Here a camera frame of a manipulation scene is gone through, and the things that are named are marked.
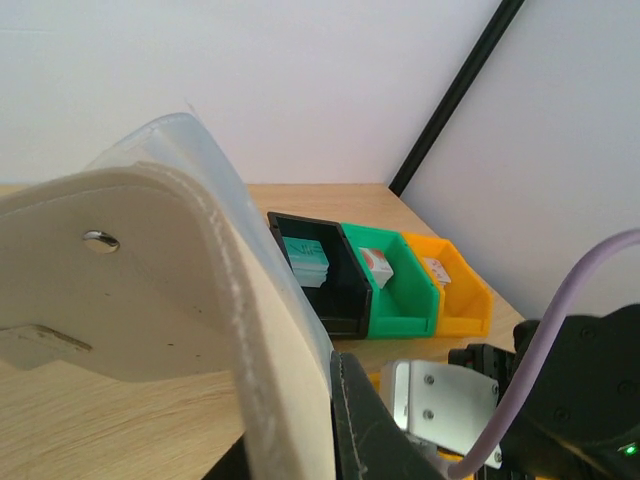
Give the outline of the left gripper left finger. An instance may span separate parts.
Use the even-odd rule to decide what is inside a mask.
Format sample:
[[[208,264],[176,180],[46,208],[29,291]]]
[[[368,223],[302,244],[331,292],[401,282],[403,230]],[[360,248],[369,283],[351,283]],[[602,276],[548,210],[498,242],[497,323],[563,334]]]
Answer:
[[[250,467],[241,436],[202,477],[202,480],[250,480]]]

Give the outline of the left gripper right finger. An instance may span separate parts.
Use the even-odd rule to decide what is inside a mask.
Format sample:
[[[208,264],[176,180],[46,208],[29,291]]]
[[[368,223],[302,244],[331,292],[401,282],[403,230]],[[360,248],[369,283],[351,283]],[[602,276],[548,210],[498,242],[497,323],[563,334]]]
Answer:
[[[339,479],[440,479],[383,404],[357,357],[330,361],[336,475]]]

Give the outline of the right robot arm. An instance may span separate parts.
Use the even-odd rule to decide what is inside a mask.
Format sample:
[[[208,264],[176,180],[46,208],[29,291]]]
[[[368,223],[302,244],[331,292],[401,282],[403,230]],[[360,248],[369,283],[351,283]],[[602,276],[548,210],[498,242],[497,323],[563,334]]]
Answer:
[[[565,319],[500,448],[476,478],[638,478],[638,305]]]

